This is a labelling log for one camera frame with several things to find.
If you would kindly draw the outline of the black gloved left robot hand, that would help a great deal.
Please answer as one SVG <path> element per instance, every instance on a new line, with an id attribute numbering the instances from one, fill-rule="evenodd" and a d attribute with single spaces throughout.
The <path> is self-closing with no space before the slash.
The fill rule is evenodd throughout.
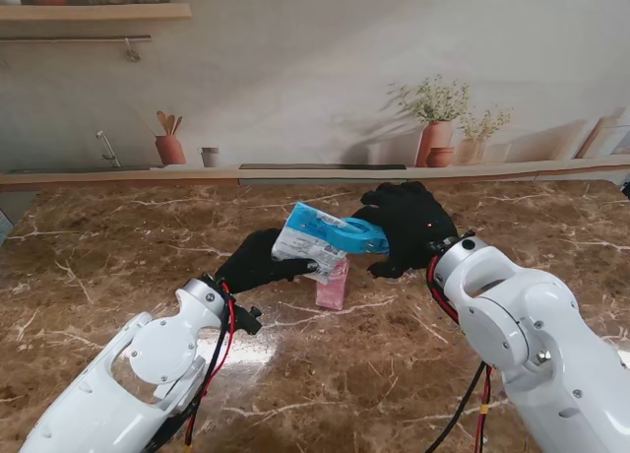
<path id="1" fill-rule="evenodd" d="M 281 280 L 312 274 L 318 265 L 310 259 L 277 260 L 272 249 L 280 235 L 279 228 L 250 233 L 234 253 L 218 268 L 215 279 L 225 283 L 232 294 L 256 289 Z"/>

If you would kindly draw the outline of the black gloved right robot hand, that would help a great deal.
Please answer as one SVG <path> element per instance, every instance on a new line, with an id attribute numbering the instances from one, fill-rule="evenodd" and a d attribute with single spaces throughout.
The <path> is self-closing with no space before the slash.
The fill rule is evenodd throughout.
<path id="1" fill-rule="evenodd" d="M 389 243 L 387 257 L 368 268 L 375 278 L 397 279 L 409 269 L 426 268 L 433 257 L 429 244 L 458 235 L 450 216 L 419 182 L 383 183 L 360 202 L 353 216 L 380 227 Z"/>

